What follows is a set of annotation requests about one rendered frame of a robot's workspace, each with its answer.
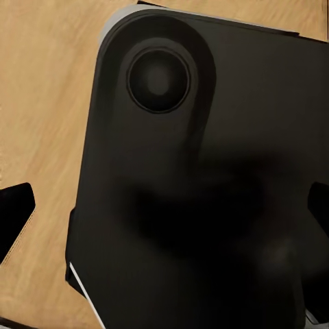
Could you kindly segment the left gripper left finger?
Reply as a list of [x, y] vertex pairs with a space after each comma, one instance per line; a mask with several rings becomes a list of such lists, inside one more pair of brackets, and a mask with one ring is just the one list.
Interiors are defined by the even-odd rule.
[[0, 190], [0, 264], [36, 207], [30, 183]]

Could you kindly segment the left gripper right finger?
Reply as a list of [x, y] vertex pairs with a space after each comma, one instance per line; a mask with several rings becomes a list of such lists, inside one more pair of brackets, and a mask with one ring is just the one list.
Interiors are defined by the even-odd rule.
[[313, 182], [307, 206], [329, 238], [329, 185]]

